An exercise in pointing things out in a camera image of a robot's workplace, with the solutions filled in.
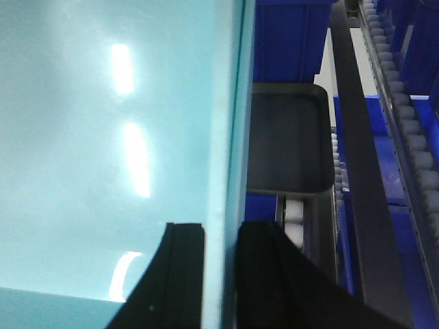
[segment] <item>white roller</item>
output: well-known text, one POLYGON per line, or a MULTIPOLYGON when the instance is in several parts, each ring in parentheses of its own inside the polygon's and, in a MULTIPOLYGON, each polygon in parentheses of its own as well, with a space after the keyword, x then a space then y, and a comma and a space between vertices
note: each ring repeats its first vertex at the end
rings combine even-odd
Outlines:
POLYGON ((427 148, 427 140, 424 136, 410 134, 407 135, 405 139, 407 140, 409 150, 425 151, 425 149, 427 148))
POLYGON ((401 81, 391 81, 389 82, 389 87, 392 93, 404 92, 404 84, 401 81))
POLYGON ((415 115, 413 106, 407 105, 397 106, 396 112, 400 119, 413 119, 415 115))
POLYGON ((375 9, 375 5, 373 3, 363 3, 363 8, 367 9, 375 9))
POLYGON ((285 223, 303 223, 303 202, 287 200, 285 202, 285 223))
POLYGON ((419 169, 431 169, 433 167, 433 156, 430 152, 426 151, 411 151, 410 155, 414 163, 414 168, 419 169))
POLYGON ((303 246, 303 226, 296 223, 285 223, 285 234, 296 245, 297 248, 303 246))
POLYGON ((392 97, 393 97, 393 100, 394 100, 396 106, 409 105, 409 103, 410 103, 410 97, 408 97, 406 94, 395 93, 395 94, 392 94, 392 97))
POLYGON ((423 191, 428 213, 439 212, 439 191, 423 191))
POLYGON ((387 38, 385 36, 373 36, 372 40, 374 44, 387 43, 387 38))
POLYGON ((372 36, 383 36, 384 35, 384 29, 381 28, 374 28, 370 31, 370 34, 372 34, 372 36))
POLYGON ((436 190, 439 188, 439 173, 435 170, 417 170, 416 178, 423 190, 436 190))
POLYGON ((384 71, 384 75, 385 75, 385 77, 387 78, 388 81, 397 81, 399 79, 399 72, 396 71, 396 70, 384 71))
POLYGON ((381 62, 381 67, 384 71, 394 71, 396 70, 396 64, 392 60, 384 60, 381 62))
POLYGON ((417 120, 401 120, 401 129, 404 135, 419 133, 420 126, 417 120))
POLYGON ((377 14, 377 10, 374 8, 371 9, 366 9, 366 15, 376 15, 377 14))
POLYGON ((377 43, 375 45, 375 48, 379 53, 381 53, 382 51, 390 51, 390 45, 388 43, 377 43))
POLYGON ((369 22, 369 27, 371 29, 381 29, 381 23, 378 21, 375 22, 369 22))

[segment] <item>plastic tote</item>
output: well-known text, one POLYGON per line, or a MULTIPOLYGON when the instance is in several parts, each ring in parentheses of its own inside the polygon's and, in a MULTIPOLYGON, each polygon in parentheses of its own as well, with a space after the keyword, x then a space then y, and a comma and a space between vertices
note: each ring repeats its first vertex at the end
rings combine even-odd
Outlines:
POLYGON ((335 0, 258 0, 255 82, 312 82, 335 0))

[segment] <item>blue container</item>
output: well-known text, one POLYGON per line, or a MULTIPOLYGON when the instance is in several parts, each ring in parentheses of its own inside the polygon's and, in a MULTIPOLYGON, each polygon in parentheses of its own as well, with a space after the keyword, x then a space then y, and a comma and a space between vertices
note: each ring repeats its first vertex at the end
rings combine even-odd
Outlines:
POLYGON ((258 0, 255 82, 313 82, 336 0, 258 0))
POLYGON ((401 53, 401 81, 411 95, 428 95, 439 71, 439 0, 421 1, 416 13, 413 31, 407 43, 407 29, 401 53))
POLYGON ((439 113, 439 74, 433 84, 429 97, 431 107, 439 113))

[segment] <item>glossy surface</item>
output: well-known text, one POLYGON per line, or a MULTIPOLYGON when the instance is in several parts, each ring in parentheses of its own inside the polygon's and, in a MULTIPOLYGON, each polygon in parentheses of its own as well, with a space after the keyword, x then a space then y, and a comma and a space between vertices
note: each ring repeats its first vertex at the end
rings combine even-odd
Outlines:
POLYGON ((2 1, 2 287, 123 302, 165 223, 195 222, 219 284, 203 311, 219 314, 226 206, 241 208, 226 189, 242 190, 245 168, 243 6, 2 1))

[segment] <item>black tray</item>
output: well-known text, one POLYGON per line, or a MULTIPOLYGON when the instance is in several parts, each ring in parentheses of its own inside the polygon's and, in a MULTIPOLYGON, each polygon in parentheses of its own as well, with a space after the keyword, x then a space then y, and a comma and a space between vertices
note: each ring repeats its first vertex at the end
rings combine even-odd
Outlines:
POLYGON ((315 194, 333 184, 326 91, 315 84, 253 84, 248 191, 315 194))

